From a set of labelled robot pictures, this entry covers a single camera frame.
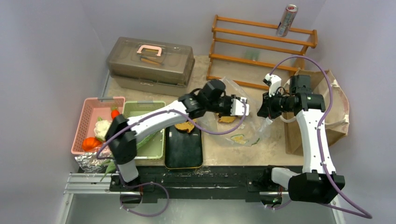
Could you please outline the small orange pumpkin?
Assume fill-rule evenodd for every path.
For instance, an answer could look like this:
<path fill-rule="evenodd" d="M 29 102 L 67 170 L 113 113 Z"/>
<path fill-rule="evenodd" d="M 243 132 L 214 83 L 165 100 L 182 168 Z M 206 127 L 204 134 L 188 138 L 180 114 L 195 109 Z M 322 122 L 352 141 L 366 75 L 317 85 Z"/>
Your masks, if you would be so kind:
<path fill-rule="evenodd" d="M 100 146 L 102 142 L 97 139 L 96 137 L 89 137 L 83 140 L 82 142 L 82 149 L 85 152 L 91 151 L 97 146 Z"/>

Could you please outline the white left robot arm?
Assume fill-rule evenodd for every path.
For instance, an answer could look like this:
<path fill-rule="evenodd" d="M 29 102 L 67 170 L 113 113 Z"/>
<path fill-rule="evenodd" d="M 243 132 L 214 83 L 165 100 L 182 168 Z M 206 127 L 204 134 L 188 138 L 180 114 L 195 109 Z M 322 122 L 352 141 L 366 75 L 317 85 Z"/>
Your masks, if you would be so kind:
<path fill-rule="evenodd" d="M 133 191 L 139 186 L 139 173 L 135 164 L 137 144 L 144 138 L 186 121 L 203 130 L 194 119 L 203 117 L 206 112 L 245 117 L 248 114 L 247 105 L 246 98 L 228 96 L 225 84 L 214 79 L 158 110 L 134 118 L 118 115 L 105 135 L 103 146 L 108 146 L 112 152 L 121 185 Z"/>

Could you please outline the white cauliflower piece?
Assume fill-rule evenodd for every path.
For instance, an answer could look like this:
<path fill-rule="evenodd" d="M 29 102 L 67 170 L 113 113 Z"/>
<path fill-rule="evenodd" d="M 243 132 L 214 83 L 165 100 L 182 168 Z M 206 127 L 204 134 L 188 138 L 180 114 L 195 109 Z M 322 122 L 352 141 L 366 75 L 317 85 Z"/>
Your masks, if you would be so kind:
<path fill-rule="evenodd" d="M 110 128 L 110 125 L 111 122 L 108 120 L 98 120 L 95 124 L 94 136 L 100 141 L 105 141 L 105 136 Z"/>

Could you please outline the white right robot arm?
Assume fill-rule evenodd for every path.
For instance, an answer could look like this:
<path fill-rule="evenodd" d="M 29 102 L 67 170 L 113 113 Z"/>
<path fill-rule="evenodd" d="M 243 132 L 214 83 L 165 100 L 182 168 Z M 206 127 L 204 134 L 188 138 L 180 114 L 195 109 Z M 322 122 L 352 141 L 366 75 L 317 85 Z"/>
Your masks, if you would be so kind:
<path fill-rule="evenodd" d="M 266 189 L 282 186 L 292 201 L 329 204 L 345 186 L 345 178 L 337 175 L 330 158 L 325 133 L 325 100 L 313 93 L 311 78 L 296 75 L 290 79 L 289 93 L 280 93 L 281 78 L 267 74 L 264 83 L 269 91 L 263 94 L 263 103 L 257 116 L 273 121 L 284 112 L 292 112 L 301 133 L 304 164 L 298 174 L 288 168 L 270 166 L 264 171 L 262 183 Z"/>

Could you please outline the orange carrot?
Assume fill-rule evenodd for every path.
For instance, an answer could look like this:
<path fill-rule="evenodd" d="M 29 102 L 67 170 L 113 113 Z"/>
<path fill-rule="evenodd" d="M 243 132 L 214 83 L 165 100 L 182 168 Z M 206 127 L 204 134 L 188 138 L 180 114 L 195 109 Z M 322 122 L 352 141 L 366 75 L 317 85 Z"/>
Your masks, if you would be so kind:
<path fill-rule="evenodd" d="M 112 118 L 112 120 L 114 120 L 119 115 L 120 115 L 120 111 L 119 111 L 118 107 L 116 107 L 116 106 L 111 107 L 111 118 Z"/>

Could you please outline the clear plastic grocery bag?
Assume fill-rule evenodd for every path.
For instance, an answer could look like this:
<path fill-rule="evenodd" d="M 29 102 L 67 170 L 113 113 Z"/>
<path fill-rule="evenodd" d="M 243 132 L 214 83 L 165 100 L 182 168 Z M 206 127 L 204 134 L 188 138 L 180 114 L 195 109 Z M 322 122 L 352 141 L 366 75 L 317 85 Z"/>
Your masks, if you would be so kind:
<path fill-rule="evenodd" d="M 210 134 L 209 137 L 222 147 L 251 147 L 269 137 L 271 122 L 257 116 L 260 107 L 258 99 L 227 77 L 222 78 L 221 81 L 225 84 L 225 91 L 228 96 L 236 95 L 237 97 L 247 98 L 250 112 L 235 131 L 225 135 Z M 218 119 L 217 114 L 207 112 L 204 117 L 198 119 L 198 124 L 206 130 L 219 133 L 234 128 L 240 122 L 240 117 L 237 117 L 233 123 L 219 123 Z"/>

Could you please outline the green bumpy cucumber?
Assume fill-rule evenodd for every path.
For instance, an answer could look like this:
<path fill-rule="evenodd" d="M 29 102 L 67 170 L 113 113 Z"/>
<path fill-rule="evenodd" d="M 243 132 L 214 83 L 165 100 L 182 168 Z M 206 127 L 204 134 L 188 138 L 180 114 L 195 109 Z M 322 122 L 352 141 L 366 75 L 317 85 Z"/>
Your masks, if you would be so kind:
<path fill-rule="evenodd" d="M 141 141 L 137 142 L 136 149 L 137 150 L 140 149 L 142 146 L 144 146 L 146 143 L 148 143 L 155 136 L 156 136 L 156 133 L 153 133 L 153 134 L 150 134 L 150 135 L 146 136 Z"/>

